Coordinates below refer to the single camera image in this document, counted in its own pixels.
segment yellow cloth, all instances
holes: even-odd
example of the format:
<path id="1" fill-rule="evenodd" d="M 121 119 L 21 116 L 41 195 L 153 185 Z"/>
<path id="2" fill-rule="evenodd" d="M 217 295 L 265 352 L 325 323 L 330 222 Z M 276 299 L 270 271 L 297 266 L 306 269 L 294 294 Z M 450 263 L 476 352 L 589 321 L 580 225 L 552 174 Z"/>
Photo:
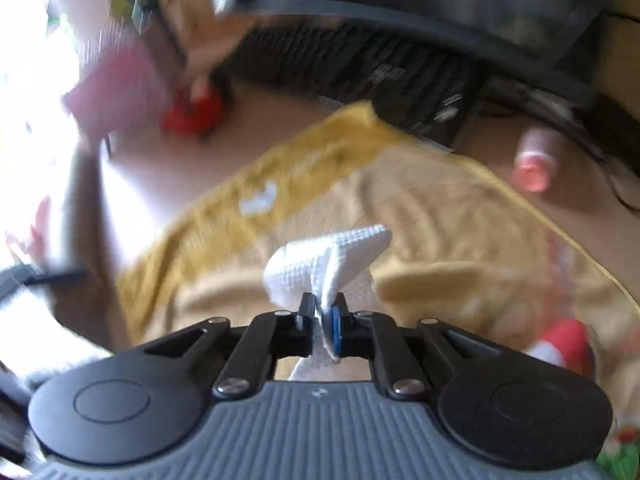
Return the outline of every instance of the yellow cloth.
<path id="1" fill-rule="evenodd" d="M 617 412 L 640 412 L 640 317 L 629 294 L 481 164 L 432 152 L 369 104 L 268 152 L 124 272 L 132 340 L 209 316 L 247 324 L 273 309 L 262 269 L 278 247 L 375 223 L 394 237 L 371 270 L 398 324 L 437 317 L 522 349 L 558 317 L 576 316 L 593 328 L 598 380 Z"/>

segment ribbed gray surface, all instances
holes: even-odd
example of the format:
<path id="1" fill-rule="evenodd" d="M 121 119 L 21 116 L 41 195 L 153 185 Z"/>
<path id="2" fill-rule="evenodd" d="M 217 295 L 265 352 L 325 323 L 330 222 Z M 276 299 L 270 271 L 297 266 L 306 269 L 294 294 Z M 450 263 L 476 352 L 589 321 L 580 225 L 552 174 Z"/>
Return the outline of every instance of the ribbed gray surface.
<path id="1" fill-rule="evenodd" d="M 453 446 L 417 403 L 372 383 L 269 383 L 219 404 L 179 449 L 141 465 L 77 468 L 52 461 L 34 480 L 607 480 L 593 462 L 515 472 Z"/>

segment white cloth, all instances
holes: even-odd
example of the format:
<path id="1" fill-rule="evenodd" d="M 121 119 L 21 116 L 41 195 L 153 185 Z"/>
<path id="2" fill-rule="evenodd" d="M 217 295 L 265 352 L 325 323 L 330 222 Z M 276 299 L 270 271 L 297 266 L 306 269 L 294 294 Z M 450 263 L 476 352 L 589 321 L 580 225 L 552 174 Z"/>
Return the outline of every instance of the white cloth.
<path id="1" fill-rule="evenodd" d="M 298 308 L 305 292 L 315 295 L 322 311 L 331 308 L 338 292 L 344 293 L 352 312 L 376 310 L 378 299 L 369 266 L 390 243 L 391 231 L 382 225 L 290 242 L 279 248 L 264 268 L 264 288 L 271 303 L 289 310 Z M 313 355 L 299 361 L 291 378 L 341 380 L 344 375 L 341 372 L 346 370 L 335 367 L 337 360 L 319 326 L 315 334 Z M 358 369 L 354 372 L 357 379 L 364 379 L 363 373 L 369 374 L 366 362 L 349 368 Z"/>

